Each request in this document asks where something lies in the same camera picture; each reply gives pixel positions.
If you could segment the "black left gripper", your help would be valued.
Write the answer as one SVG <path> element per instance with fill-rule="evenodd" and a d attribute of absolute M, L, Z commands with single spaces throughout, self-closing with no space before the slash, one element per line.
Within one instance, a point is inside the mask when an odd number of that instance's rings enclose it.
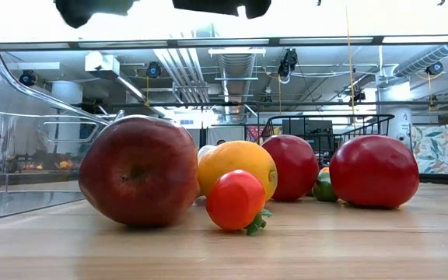
<path fill-rule="evenodd" d="M 176 9 L 195 12 L 210 12 L 237 16 L 237 8 L 243 5 L 241 0 L 172 0 Z M 244 3 L 246 17 L 255 19 L 263 16 L 269 9 L 271 0 L 246 0 Z"/>

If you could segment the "white garlic bulb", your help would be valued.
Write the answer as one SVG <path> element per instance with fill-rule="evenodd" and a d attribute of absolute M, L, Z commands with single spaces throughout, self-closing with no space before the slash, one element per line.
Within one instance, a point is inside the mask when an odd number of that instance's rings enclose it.
<path fill-rule="evenodd" d="M 215 145 L 204 145 L 204 146 L 202 146 L 202 147 L 198 150 L 198 162 L 201 161 L 202 157 L 203 157 L 205 154 L 207 154 L 207 153 L 213 151 L 215 148 L 216 148 Z"/>

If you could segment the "orange citrus fruit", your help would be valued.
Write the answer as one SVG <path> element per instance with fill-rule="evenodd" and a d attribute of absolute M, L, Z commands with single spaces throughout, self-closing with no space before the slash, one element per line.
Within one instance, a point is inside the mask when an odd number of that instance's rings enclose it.
<path fill-rule="evenodd" d="M 212 185 L 225 173 L 245 170 L 262 184 L 266 200 L 270 200 L 278 186 L 278 171 L 269 152 L 254 142 L 231 141 L 217 145 L 198 162 L 200 192 L 206 196 Z"/>

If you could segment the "red tomato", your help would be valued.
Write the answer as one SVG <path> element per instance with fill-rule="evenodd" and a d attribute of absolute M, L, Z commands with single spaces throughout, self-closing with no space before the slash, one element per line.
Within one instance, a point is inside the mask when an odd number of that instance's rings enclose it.
<path fill-rule="evenodd" d="M 297 201 L 311 194 L 320 168 L 310 143 L 295 135 L 273 135 L 261 146 L 271 155 L 277 168 L 274 200 Z"/>

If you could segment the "small green pepper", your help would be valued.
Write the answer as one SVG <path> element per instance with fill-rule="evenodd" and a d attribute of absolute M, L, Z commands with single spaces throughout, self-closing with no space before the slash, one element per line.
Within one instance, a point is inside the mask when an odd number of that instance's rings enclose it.
<path fill-rule="evenodd" d="M 338 196 L 334 193 L 331 185 L 330 174 L 320 172 L 312 188 L 312 194 L 318 201 L 336 202 Z"/>

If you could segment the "small cherry tomato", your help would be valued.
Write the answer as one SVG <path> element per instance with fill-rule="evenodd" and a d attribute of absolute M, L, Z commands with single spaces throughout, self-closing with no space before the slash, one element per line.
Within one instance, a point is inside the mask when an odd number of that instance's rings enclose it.
<path fill-rule="evenodd" d="M 222 175 L 206 198 L 210 219 L 227 232 L 245 230 L 254 236 L 267 225 L 272 213 L 264 208 L 266 193 L 261 182 L 245 170 Z"/>

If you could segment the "dark red apple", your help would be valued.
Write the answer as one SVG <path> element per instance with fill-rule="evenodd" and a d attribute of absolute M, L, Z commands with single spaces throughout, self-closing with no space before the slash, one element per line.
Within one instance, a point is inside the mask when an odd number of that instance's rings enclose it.
<path fill-rule="evenodd" d="M 123 117 L 99 133 L 78 183 L 86 200 L 115 222 L 171 226 L 199 192 L 197 148 L 191 134 L 171 121 Z"/>

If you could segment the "dark computer monitors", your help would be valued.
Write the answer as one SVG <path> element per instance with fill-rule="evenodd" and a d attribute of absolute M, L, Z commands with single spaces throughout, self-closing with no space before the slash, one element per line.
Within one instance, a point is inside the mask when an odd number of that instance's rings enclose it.
<path fill-rule="evenodd" d="M 332 121 L 310 120 L 308 118 L 285 119 L 282 132 L 306 140 L 315 152 L 334 152 Z"/>

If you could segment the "white ceiling box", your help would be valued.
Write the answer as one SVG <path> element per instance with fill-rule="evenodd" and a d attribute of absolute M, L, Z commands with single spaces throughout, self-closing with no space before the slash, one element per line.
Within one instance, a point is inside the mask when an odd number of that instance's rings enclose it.
<path fill-rule="evenodd" d="M 112 54 L 91 51 L 85 57 L 85 71 L 97 78 L 115 80 L 120 77 L 120 62 Z"/>

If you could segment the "white round pillar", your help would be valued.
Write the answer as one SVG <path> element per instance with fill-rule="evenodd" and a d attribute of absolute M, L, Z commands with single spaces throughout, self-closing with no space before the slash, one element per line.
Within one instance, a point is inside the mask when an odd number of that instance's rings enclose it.
<path fill-rule="evenodd" d="M 376 100 L 379 102 L 390 101 L 410 101 L 410 82 L 403 82 L 385 88 L 380 87 Z M 377 105 L 378 114 L 392 114 L 394 118 L 382 123 L 382 129 L 388 130 L 387 135 L 402 142 L 408 149 L 411 149 L 411 125 L 412 112 L 408 105 Z"/>
<path fill-rule="evenodd" d="M 51 95 L 63 102 L 79 104 L 82 102 L 83 87 L 70 81 L 55 81 L 52 83 Z"/>

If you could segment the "clear plastic bin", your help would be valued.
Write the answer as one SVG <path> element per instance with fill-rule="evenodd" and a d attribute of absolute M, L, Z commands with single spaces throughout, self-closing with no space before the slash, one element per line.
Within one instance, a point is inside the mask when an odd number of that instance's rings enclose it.
<path fill-rule="evenodd" d="M 19 82 L 23 70 L 33 70 L 34 86 Z M 39 71 L 0 52 L 0 217 L 81 200 L 82 159 L 116 119 L 54 98 Z"/>

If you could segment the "silver ceiling air duct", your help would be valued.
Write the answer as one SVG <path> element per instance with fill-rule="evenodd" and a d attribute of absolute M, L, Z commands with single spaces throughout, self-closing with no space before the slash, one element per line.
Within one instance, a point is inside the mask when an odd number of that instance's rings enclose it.
<path fill-rule="evenodd" d="M 245 106 L 252 82 L 252 74 L 256 61 L 255 54 L 220 54 L 220 82 L 225 102 L 238 103 L 238 106 L 225 106 L 225 122 L 238 123 L 245 118 Z"/>

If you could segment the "spiral ceiling duct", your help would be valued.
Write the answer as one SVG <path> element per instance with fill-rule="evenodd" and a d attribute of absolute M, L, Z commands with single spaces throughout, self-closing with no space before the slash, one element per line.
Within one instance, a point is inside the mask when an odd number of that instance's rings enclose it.
<path fill-rule="evenodd" d="M 398 65 L 392 72 L 394 77 L 402 78 L 429 67 L 448 57 L 448 44 L 438 45 L 423 50 L 411 57 L 403 64 Z"/>

